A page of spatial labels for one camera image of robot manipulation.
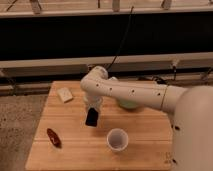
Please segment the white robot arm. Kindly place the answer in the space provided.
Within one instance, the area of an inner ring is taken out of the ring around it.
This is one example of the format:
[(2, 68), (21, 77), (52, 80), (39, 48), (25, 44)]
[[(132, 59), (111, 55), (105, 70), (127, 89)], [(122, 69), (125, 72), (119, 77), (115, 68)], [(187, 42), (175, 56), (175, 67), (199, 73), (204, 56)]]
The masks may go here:
[(104, 67), (96, 66), (80, 87), (89, 106), (107, 96), (168, 114), (173, 129), (170, 171), (213, 171), (213, 86), (114, 81)]

